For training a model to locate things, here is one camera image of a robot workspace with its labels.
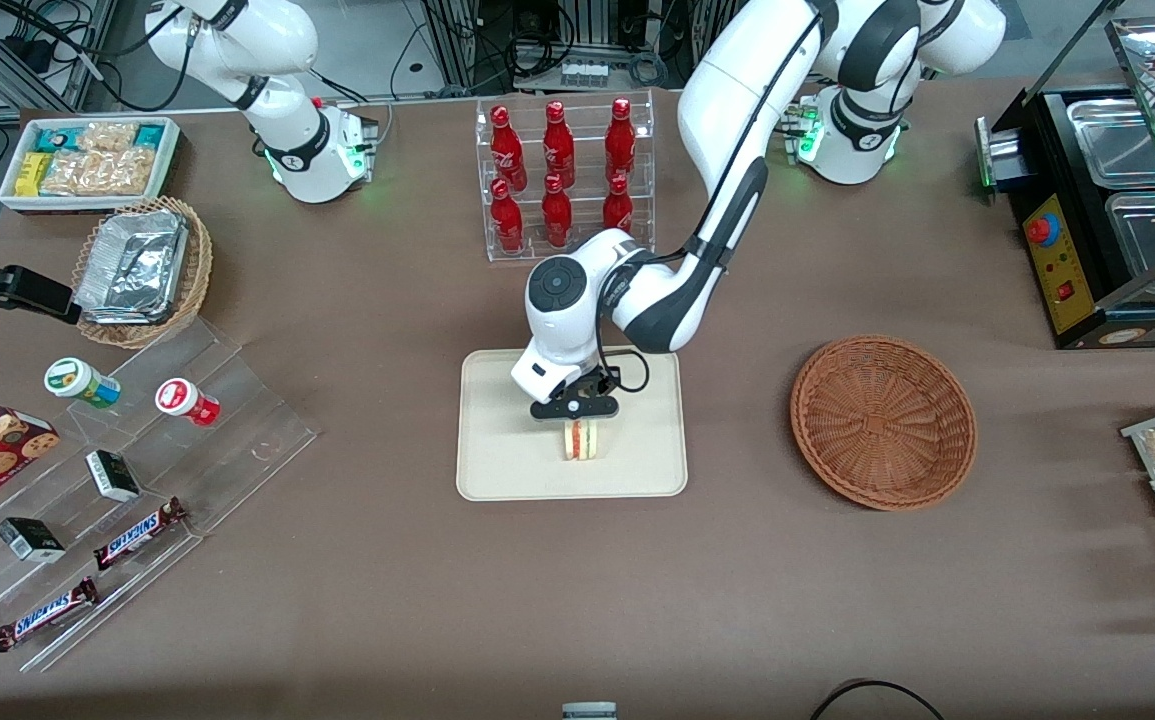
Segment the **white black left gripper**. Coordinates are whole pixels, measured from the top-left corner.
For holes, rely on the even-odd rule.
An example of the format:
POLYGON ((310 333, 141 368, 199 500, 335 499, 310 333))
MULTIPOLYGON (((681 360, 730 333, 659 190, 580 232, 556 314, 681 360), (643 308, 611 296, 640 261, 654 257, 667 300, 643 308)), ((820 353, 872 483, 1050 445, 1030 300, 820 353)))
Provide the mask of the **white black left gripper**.
POLYGON ((595 359, 578 365, 554 363, 531 343, 512 368, 511 377, 531 398, 531 418, 554 421, 554 432, 560 437, 568 433, 568 421, 578 420, 597 420, 597 430, 603 433, 621 410, 613 396, 621 370, 606 370, 595 359))

